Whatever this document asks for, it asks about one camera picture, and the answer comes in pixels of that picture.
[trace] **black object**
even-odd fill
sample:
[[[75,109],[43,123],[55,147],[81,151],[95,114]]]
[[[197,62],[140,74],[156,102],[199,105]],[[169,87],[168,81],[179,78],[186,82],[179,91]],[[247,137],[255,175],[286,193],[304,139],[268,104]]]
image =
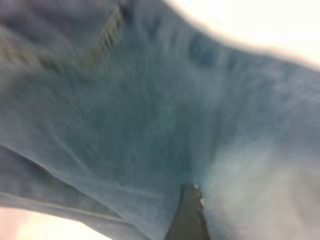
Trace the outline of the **black object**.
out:
[[[210,240],[198,186],[182,187],[180,205],[165,240]]]

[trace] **denim fabric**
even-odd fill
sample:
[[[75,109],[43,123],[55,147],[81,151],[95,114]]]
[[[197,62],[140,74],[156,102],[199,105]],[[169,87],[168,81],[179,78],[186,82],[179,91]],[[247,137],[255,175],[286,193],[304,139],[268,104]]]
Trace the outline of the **denim fabric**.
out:
[[[1,171],[3,205],[19,197],[17,207],[66,208],[84,223],[77,214],[98,209],[116,217],[95,218],[114,240],[125,240],[112,233],[122,225],[128,239],[163,240],[181,184],[196,183],[212,239],[252,239],[264,234],[250,228],[255,216],[279,196],[268,188],[274,176],[318,169],[318,72],[226,47],[159,0],[125,3],[93,69],[67,64],[94,47],[120,1],[8,2],[0,21],[10,44],[55,64],[1,62],[0,162],[13,172]],[[46,197],[52,185],[57,199]]]

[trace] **jeans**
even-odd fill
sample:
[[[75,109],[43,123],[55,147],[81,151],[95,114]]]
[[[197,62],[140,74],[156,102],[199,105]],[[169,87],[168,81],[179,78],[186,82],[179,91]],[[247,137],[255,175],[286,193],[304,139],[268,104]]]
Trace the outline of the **jeans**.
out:
[[[230,48],[159,0],[0,2],[2,206],[163,240],[194,183],[212,239],[267,239],[254,229],[278,228],[261,214],[278,219],[281,176],[316,188],[318,72]]]

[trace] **blue denim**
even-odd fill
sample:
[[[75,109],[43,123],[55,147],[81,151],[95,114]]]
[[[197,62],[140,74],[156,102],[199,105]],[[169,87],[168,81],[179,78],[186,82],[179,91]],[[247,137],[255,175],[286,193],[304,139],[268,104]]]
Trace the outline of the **blue denim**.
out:
[[[1,63],[2,206],[73,218],[113,240],[163,240],[181,185],[195,183],[212,239],[236,240],[224,208],[234,178],[260,162],[266,178],[315,163],[318,72],[227,47],[159,0],[125,4],[94,69],[67,64],[120,1],[8,1],[0,22],[14,47],[62,60]]]

